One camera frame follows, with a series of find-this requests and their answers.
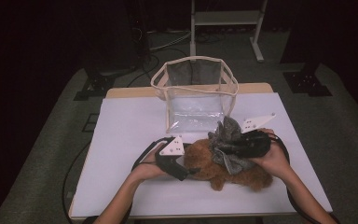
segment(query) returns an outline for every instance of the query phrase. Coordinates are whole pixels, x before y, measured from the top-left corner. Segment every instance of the white metal frame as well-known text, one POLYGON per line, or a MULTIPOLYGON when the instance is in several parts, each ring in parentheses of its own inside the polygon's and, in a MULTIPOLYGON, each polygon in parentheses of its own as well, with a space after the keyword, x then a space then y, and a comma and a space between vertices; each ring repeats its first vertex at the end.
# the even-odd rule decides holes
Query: white metal frame
POLYGON ((267 1, 263 0, 260 10, 248 11, 209 11, 196 12, 195 0, 191 0, 191 40, 190 56, 195 56, 196 52, 196 26, 198 25, 240 25, 255 24, 255 35, 250 37, 251 45, 258 62, 264 62, 260 47, 258 47, 258 37, 261 25, 266 12, 267 1))

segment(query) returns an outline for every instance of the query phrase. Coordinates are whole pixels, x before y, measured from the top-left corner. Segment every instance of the transparent bin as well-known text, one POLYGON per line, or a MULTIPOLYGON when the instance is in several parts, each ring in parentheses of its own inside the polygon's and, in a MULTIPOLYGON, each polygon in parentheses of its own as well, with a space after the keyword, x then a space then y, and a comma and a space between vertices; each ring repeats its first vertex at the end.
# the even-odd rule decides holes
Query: transparent bin
POLYGON ((230 115, 238 92, 226 63, 204 56, 166 62, 150 84, 167 103, 167 133, 214 131, 230 115))

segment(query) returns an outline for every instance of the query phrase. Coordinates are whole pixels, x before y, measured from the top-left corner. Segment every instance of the person's left hand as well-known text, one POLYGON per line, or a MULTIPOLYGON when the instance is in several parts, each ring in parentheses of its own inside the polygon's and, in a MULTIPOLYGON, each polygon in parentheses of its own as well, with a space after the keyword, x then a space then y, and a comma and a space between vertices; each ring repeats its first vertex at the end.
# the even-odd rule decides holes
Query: person's left hand
POLYGON ((167 173, 163 172, 159 167, 156 165, 156 151, 162 147, 163 144, 159 144, 155 149, 150 151, 149 154, 141 161, 141 163, 133 169, 131 175, 140 179, 152 179, 161 175, 166 175, 167 173))

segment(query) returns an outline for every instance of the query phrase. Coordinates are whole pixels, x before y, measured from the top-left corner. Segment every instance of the plush toy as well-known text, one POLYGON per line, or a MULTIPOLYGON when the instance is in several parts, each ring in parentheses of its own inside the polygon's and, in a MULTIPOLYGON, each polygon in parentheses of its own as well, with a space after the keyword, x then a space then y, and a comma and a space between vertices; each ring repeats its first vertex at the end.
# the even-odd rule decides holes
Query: plush toy
POLYGON ((225 166, 214 162, 212 156, 210 140, 198 140, 185 148, 184 166, 187 169, 199 168, 200 171, 193 177, 198 180, 209 180, 214 190, 222 190, 226 181, 248 186, 254 191, 269 187, 272 183, 272 176, 257 164, 253 164, 248 170, 231 175, 225 166))

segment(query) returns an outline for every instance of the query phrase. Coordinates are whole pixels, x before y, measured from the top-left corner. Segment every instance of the person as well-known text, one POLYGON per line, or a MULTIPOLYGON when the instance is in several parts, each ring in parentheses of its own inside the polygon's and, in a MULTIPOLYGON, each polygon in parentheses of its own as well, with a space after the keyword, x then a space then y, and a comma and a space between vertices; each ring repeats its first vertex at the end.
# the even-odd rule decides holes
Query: person
MULTIPOLYGON (((272 130, 263 129, 263 132, 274 134, 272 130)), ((96 217, 94 224, 116 224, 126 216, 131 207, 135 191, 147 179, 166 175, 155 164, 155 152, 151 151, 145 159, 130 172, 117 194, 103 212, 96 217)), ((316 201, 299 176, 290 166, 279 144, 272 142, 269 152, 262 158, 249 159, 263 167, 268 173, 280 178, 291 192, 296 204, 310 217, 320 223, 337 223, 316 201)))

